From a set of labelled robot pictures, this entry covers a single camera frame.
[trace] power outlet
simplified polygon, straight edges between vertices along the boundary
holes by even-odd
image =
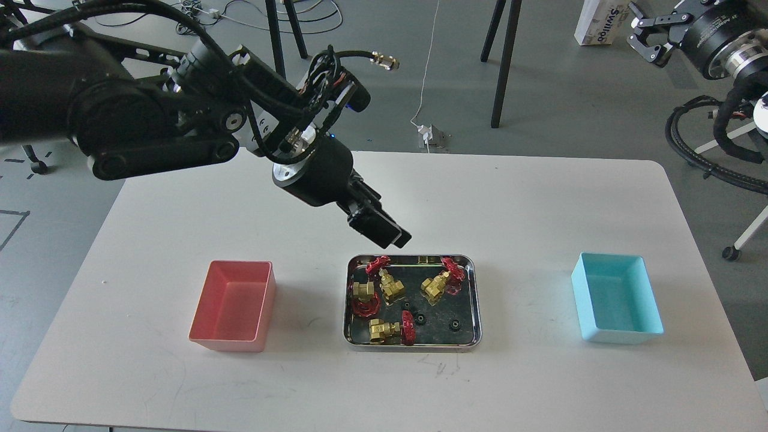
[[[437,129],[437,127],[434,125],[430,125],[430,126],[421,125],[419,126],[418,131],[419,131],[419,148],[429,152],[433,152],[433,151],[437,151],[441,153],[448,152],[446,149],[448,135],[446,135],[445,132],[441,131],[440,129]]]

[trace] stainless steel tray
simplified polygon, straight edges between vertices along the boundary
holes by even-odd
[[[388,323],[401,322],[404,302],[408,301],[414,317],[423,314],[425,323],[415,325],[415,343],[406,346],[402,338],[393,335],[383,344],[370,343],[369,319],[353,313],[352,285],[354,282],[368,282],[366,265],[377,259],[378,255],[358,255],[347,266],[344,338],[355,348],[365,351],[466,351],[474,347],[482,335],[480,310],[478,309],[475,265],[464,255],[387,255],[390,263],[387,271],[405,286],[405,295],[391,304],[382,296],[378,280],[375,280],[376,293],[381,297],[381,308],[376,316]],[[421,285],[426,278],[434,278],[444,270],[443,257],[450,257],[465,273],[465,280],[455,294],[446,292],[432,306],[422,296]],[[460,329],[449,328],[454,320],[460,323]]]

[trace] blue plastic container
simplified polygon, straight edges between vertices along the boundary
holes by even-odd
[[[585,341],[639,344],[664,334],[642,257],[582,252],[571,281]]]

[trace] pink plastic container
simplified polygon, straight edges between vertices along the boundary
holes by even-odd
[[[190,341],[216,351],[264,351],[275,299],[269,261],[211,261]]]

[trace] white table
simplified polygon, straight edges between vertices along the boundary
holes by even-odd
[[[13,414],[184,430],[768,429],[658,164],[355,159],[413,234],[398,252],[475,262],[484,335],[474,351],[352,351],[342,337],[346,263],[381,251],[338,208],[310,208],[272,186],[270,164],[243,152],[126,182]],[[643,255],[667,333],[637,346],[583,341],[570,282],[581,251]],[[187,340],[214,259],[274,263],[263,353]]]

